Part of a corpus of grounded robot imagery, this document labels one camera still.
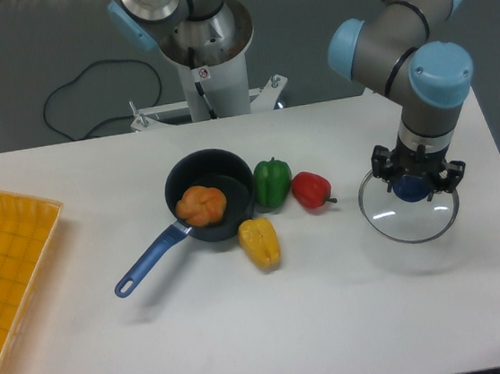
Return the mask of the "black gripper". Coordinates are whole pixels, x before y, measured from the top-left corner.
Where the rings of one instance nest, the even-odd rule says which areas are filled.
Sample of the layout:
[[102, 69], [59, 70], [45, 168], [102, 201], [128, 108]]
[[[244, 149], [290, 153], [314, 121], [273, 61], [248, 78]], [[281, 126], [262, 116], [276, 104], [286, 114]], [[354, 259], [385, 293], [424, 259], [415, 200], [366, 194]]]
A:
[[429, 188], [428, 200], [434, 194], [453, 194], [463, 180], [465, 161], [446, 161], [448, 146], [438, 152], [428, 152], [422, 144], [412, 151], [404, 144], [396, 145], [393, 150], [375, 145], [371, 158], [374, 178], [379, 178], [388, 192], [402, 176], [421, 178]]

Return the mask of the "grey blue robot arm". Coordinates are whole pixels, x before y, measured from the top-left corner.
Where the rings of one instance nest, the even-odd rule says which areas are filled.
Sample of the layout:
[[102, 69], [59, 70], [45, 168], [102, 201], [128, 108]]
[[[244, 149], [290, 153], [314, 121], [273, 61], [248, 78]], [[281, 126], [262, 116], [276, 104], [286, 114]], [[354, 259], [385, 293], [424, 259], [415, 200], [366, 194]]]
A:
[[[430, 32], [462, 0], [381, 0], [371, 22], [351, 19], [334, 32], [329, 66], [402, 108], [395, 148], [376, 147], [372, 173], [399, 199], [452, 193], [464, 163], [445, 156], [467, 99], [473, 64], [457, 44]], [[112, 0], [117, 29], [136, 47], [158, 48], [179, 73], [194, 121], [251, 111], [246, 50], [250, 13], [236, 0]]]

